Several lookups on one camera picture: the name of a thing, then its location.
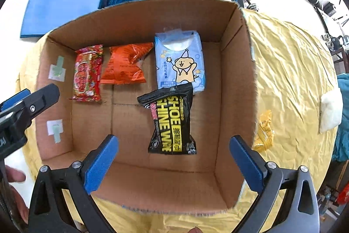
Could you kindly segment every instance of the open cardboard box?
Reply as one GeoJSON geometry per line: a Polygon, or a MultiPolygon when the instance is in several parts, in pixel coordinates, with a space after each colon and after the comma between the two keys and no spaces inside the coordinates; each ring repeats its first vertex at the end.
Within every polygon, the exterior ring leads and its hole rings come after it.
{"type": "Polygon", "coordinates": [[[68,167],[108,134],[119,138],[119,153],[100,188],[100,198],[133,210],[213,214],[232,208],[243,177],[229,152],[241,135],[252,145],[256,84],[248,29],[236,3],[220,0],[144,0],[78,18],[52,31],[41,51],[36,89],[54,83],[57,104],[36,118],[36,139],[44,164],[68,167]],[[198,31],[204,53],[206,89],[194,95],[191,135],[197,155],[149,154],[154,131],[151,112],[137,97],[157,89],[154,50],[144,60],[147,83],[101,85],[102,104],[69,100],[73,96],[75,50],[153,42],[155,33],[175,28],[198,31]],[[48,79],[51,64],[64,57],[65,81],[48,79]],[[62,120],[61,142],[48,135],[46,122],[62,120]]]}

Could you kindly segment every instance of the red object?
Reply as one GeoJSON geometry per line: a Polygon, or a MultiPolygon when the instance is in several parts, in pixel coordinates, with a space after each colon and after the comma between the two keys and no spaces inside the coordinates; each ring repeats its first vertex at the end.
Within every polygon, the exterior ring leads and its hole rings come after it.
{"type": "Polygon", "coordinates": [[[338,198],[337,198],[338,204],[346,204],[347,202],[349,202],[349,183],[339,193],[338,198]]]}
{"type": "Polygon", "coordinates": [[[98,102],[101,100],[99,84],[102,73],[103,45],[76,51],[74,96],[71,100],[98,102]]]}
{"type": "Polygon", "coordinates": [[[153,48],[153,43],[129,44],[111,47],[111,57],[101,83],[131,84],[145,83],[140,60],[153,48]]]}

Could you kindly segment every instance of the cartoon dog illustration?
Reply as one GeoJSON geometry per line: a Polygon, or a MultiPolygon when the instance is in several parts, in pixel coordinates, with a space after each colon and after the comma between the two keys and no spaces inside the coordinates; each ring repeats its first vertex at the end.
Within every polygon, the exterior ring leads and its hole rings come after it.
{"type": "Polygon", "coordinates": [[[185,49],[182,56],[175,59],[174,64],[170,57],[167,58],[167,62],[172,64],[173,70],[177,73],[176,82],[181,83],[183,81],[193,82],[198,75],[194,75],[194,69],[197,67],[197,63],[192,57],[189,57],[189,50],[185,49]]]}

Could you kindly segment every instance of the orange wrapper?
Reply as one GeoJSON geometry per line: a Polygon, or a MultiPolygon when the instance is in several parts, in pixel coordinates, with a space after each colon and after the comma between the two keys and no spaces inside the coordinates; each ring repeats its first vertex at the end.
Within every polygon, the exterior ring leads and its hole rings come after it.
{"type": "Polygon", "coordinates": [[[145,83],[140,60],[150,52],[153,43],[129,44],[110,48],[111,57],[102,74],[103,84],[145,83]]]}

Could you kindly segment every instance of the white floor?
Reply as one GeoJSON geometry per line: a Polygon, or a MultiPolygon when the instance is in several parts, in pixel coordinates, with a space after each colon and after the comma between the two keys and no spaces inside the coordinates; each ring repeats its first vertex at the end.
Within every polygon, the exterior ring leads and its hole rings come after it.
{"type": "MultiPolygon", "coordinates": [[[[0,82],[2,84],[0,102],[14,94],[15,81],[21,62],[37,41],[33,38],[24,40],[19,38],[27,2],[28,0],[6,0],[0,9],[0,39],[1,54],[3,55],[0,61],[0,82]]],[[[321,22],[307,0],[252,0],[252,2],[259,6],[260,12],[290,21],[318,37],[324,34],[321,22]]],[[[19,150],[12,154],[5,162],[7,165],[23,170],[27,174],[25,183],[14,184],[14,186],[29,206],[34,182],[30,178],[22,151],[19,150]]]]}

